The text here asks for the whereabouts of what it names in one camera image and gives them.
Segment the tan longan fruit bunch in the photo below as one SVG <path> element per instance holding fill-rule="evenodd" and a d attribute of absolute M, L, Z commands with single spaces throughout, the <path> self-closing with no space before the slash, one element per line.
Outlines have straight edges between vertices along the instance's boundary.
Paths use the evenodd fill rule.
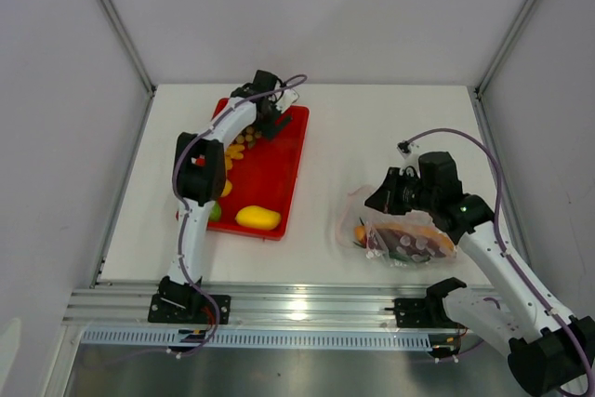
<path fill-rule="evenodd" d="M 234 143 L 252 149 L 262 138 L 262 133 L 255 126 L 248 126 L 235 138 Z"/>

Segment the clear zip top bag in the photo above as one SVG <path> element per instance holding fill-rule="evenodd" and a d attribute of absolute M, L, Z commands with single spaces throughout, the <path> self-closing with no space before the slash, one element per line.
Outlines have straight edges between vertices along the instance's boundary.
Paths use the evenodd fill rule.
<path fill-rule="evenodd" d="M 427 213 L 382 214 L 364 205 L 372 192 L 371 186 L 364 185 L 347 194 L 335 229 L 339 245 L 357 248 L 366 258 L 394 267 L 419 268 L 456 259 L 456 246 Z"/>

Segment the sliced cured ham piece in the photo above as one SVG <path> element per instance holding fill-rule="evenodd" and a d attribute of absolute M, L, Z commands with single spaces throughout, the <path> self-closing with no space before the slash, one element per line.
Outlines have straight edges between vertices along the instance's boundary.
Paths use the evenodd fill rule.
<path fill-rule="evenodd" d="M 374 226 L 367 232 L 366 246 L 375 255 L 401 263 L 423 264 L 456 256 L 456 247 L 446 235 L 424 226 Z"/>

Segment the green scallion stalk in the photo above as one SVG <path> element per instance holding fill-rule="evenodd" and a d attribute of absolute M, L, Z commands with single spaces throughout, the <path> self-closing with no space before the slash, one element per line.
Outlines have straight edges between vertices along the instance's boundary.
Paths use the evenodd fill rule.
<path fill-rule="evenodd" d="M 369 258 L 383 257 L 395 262 L 413 262 L 416 237 L 404 218 L 390 218 L 380 222 L 368 222 L 359 218 L 353 229 L 354 244 L 365 250 Z"/>

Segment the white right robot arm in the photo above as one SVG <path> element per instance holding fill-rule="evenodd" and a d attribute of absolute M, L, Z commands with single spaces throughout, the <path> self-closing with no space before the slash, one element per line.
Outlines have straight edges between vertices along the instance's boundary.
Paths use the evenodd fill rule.
<path fill-rule="evenodd" d="M 434 225 L 480 268 L 506 311 L 477 298 L 465 285 L 424 304 L 426 318 L 451 320 L 471 329 L 500 352 L 521 388 L 532 396 L 584 377 L 594 393 L 594 321 L 577 318 L 543 285 L 499 231 L 497 215 L 476 194 L 464 192 L 449 152 L 402 152 L 403 165 L 389 168 L 367 207 L 403 216 L 426 212 Z"/>

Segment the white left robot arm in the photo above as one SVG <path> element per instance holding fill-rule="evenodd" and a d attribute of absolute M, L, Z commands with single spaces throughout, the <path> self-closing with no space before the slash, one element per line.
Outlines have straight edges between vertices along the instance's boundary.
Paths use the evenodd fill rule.
<path fill-rule="evenodd" d="M 227 180 L 225 152 L 250 126 L 264 138 L 274 139 L 290 122 L 288 110 L 298 99 L 296 87 L 306 80 L 305 74 L 283 80 L 258 70 L 250 83 L 232 91 L 203 130 L 178 136 L 171 180 L 179 200 L 178 238 L 166 274 L 173 283 L 193 287 L 203 277 L 208 218 Z"/>

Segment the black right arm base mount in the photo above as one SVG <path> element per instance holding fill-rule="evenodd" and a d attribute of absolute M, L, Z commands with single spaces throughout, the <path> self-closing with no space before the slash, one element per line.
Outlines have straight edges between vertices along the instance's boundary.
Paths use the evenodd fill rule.
<path fill-rule="evenodd" d="M 458 324 L 446 315 L 443 300 L 449 293 L 466 287 L 466 283 L 451 277 L 429 286 L 423 298 L 395 298 L 385 311 L 393 313 L 399 328 L 455 329 Z"/>

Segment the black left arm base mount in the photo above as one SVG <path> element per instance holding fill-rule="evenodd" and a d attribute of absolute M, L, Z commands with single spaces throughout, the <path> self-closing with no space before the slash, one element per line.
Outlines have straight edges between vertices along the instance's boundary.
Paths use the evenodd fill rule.
<path fill-rule="evenodd" d="M 147 320 L 152 324 L 227 324 L 231 296 L 211 295 L 208 300 L 194 287 L 164 277 L 152 296 Z"/>

